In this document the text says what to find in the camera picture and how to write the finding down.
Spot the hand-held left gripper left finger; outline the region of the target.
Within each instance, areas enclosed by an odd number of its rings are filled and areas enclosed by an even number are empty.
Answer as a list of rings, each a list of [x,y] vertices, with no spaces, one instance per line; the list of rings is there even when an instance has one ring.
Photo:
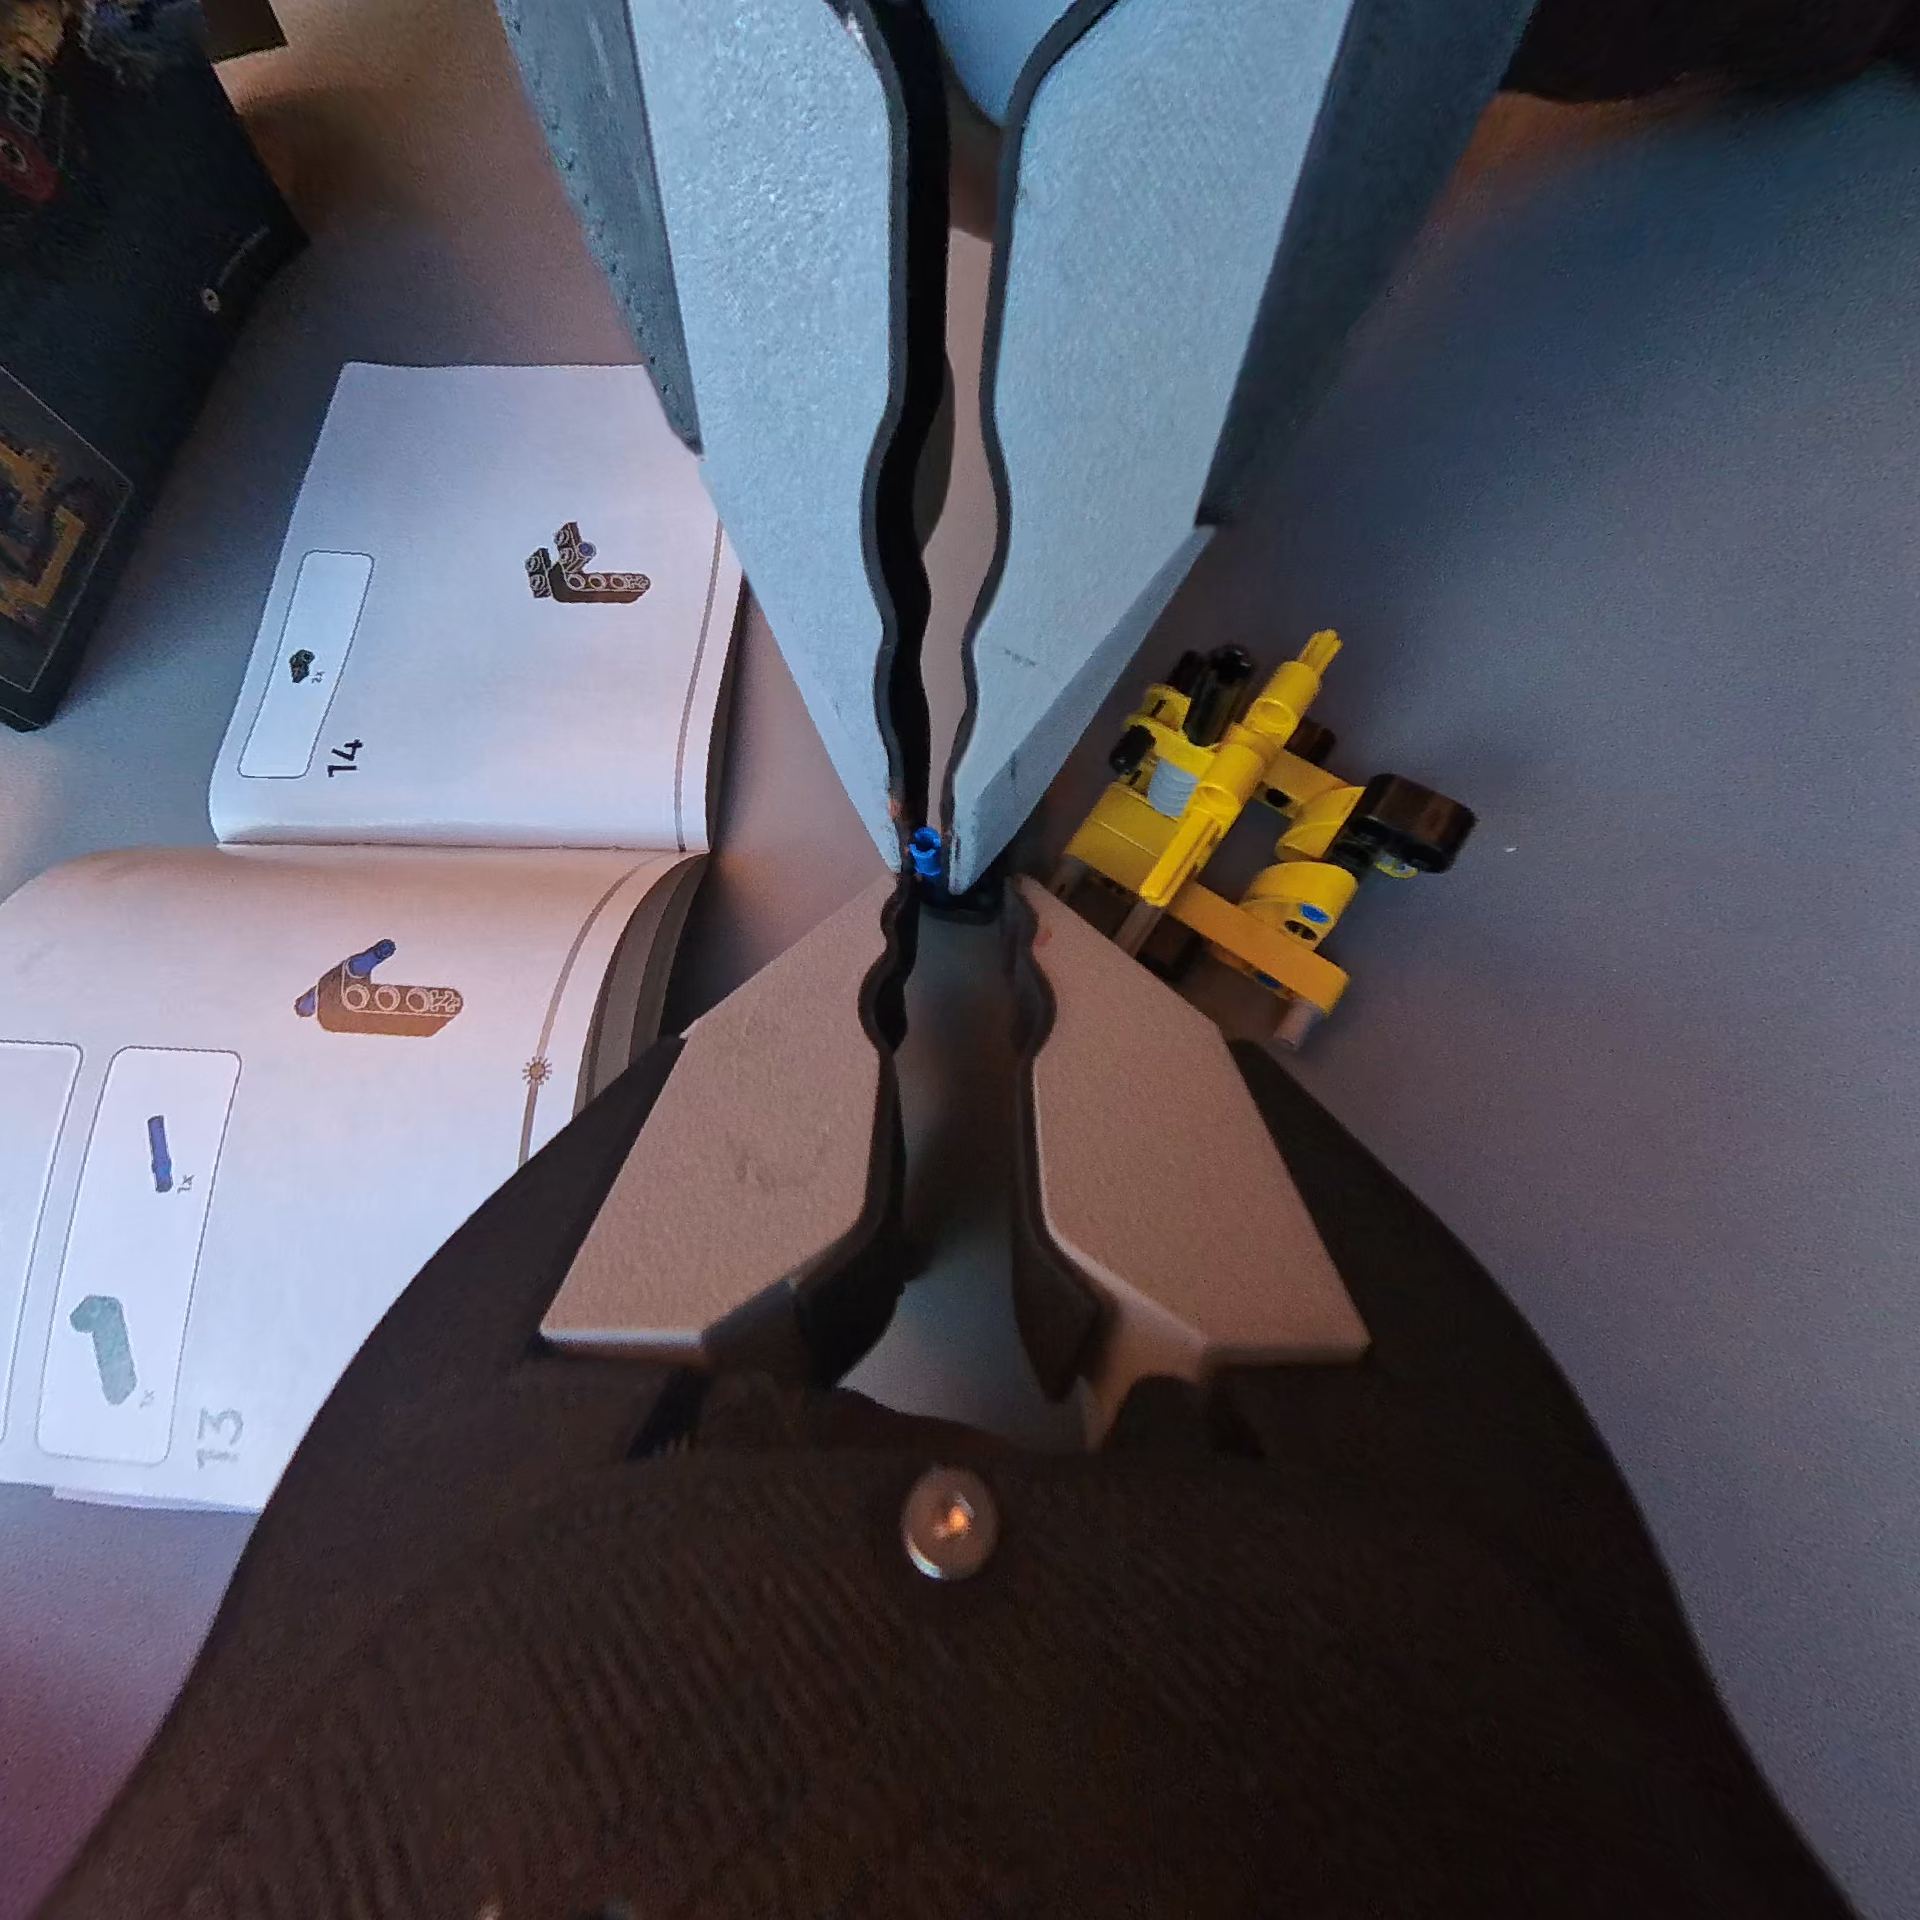
[[[910,885],[883,879],[680,1039],[543,1340],[687,1369],[851,1369],[902,1288]]]

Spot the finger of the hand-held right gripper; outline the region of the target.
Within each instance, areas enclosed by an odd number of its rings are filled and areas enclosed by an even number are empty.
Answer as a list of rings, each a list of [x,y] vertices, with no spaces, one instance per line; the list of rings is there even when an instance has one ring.
[[[927,815],[916,487],[944,393],[923,4],[501,2],[543,144],[859,821]]]
[[[944,785],[950,890],[1017,837],[1311,415],[1526,2],[1071,4],[1001,120],[980,363],[996,551]]]

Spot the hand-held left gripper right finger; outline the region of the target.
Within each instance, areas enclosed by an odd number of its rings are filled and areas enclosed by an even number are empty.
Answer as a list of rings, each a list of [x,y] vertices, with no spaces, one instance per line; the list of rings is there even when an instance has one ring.
[[[1358,1362],[1360,1312],[1220,1032],[1011,883],[1015,1322],[1095,1444],[1150,1378]]]

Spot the yellow lego assembly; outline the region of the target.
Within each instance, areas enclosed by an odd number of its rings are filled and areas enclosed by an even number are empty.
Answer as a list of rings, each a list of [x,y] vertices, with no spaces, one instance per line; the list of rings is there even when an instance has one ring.
[[[1254,1034],[1301,1049],[1351,976],[1323,946],[1360,888],[1453,868],[1477,812],[1400,776],[1328,768],[1311,705],[1339,655],[1332,628],[1256,681],[1236,645],[1187,652],[1142,691],[1111,751],[1111,783],[1046,890],[1118,913],[1109,938],[1165,983],[1197,961],[1271,1001]]]

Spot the lego instruction booklet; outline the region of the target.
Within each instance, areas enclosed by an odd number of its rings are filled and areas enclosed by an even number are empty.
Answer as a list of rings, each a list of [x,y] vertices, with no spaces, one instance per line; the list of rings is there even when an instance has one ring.
[[[4,901],[4,1484],[257,1511],[652,1042],[737,600],[641,365],[342,370],[212,845]]]

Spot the black lego box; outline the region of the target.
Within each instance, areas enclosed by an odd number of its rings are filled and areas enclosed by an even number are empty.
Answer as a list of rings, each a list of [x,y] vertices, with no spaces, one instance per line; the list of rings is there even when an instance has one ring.
[[[304,233],[197,4],[1,4],[1,719],[43,729]]]

